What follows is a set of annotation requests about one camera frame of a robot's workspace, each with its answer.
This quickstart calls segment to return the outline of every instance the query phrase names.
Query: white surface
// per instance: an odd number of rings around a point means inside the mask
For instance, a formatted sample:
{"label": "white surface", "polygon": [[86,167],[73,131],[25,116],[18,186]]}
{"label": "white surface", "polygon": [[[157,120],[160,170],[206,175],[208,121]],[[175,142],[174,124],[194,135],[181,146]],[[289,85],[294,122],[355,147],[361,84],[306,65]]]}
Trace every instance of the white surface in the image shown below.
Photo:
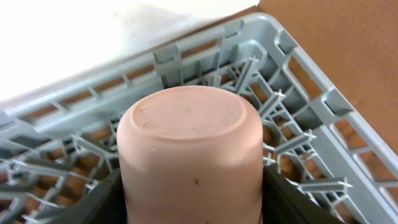
{"label": "white surface", "polygon": [[0,101],[134,55],[258,0],[0,3]]}

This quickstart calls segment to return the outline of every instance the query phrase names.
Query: dish rack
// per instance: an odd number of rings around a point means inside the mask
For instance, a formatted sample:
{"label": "dish rack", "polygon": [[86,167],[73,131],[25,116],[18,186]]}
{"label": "dish rack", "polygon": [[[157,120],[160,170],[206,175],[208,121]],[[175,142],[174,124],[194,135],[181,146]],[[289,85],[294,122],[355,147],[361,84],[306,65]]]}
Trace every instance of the dish rack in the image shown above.
{"label": "dish rack", "polygon": [[[249,100],[262,118],[264,165],[339,219],[346,219],[343,206],[361,223],[398,223],[397,155],[262,13],[1,104],[0,223],[47,223],[77,203],[118,166],[124,111],[179,85],[215,86]],[[392,177],[374,178],[364,155]]]}

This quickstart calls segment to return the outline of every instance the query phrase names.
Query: gray plastic basket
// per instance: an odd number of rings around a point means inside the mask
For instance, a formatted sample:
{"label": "gray plastic basket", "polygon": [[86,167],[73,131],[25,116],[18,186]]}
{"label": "gray plastic basket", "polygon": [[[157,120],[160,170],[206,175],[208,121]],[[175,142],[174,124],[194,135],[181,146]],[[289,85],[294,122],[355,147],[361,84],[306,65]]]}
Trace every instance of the gray plastic basket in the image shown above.
{"label": "gray plastic basket", "polygon": [[[319,96],[308,94],[289,69],[292,57],[317,84]],[[246,96],[277,138],[275,146],[264,143],[265,165],[280,165],[282,156],[288,156],[302,176],[290,182],[338,218],[336,205],[344,203],[362,223],[398,223],[398,207],[387,190],[398,187],[397,155],[267,14],[227,22],[1,104],[0,202],[11,204],[1,212],[0,223],[22,213],[26,223],[46,223],[65,211],[68,206],[57,199],[68,180],[83,180],[85,194],[103,179],[104,170],[118,165],[115,132],[124,111],[142,97],[177,85],[210,85]],[[255,94],[254,85],[266,101]],[[366,147],[350,149],[335,127],[341,120],[349,122]],[[109,127],[108,137],[90,137],[104,127]],[[294,137],[285,137],[286,127]],[[56,151],[60,156],[50,158]],[[364,152],[375,153],[395,179],[376,181],[358,156]],[[79,172],[78,161],[88,154],[99,156],[98,163],[89,173]],[[309,160],[324,179],[314,179],[305,165]],[[39,196],[35,190],[42,176],[59,178]],[[32,199],[39,205],[26,212]]]}

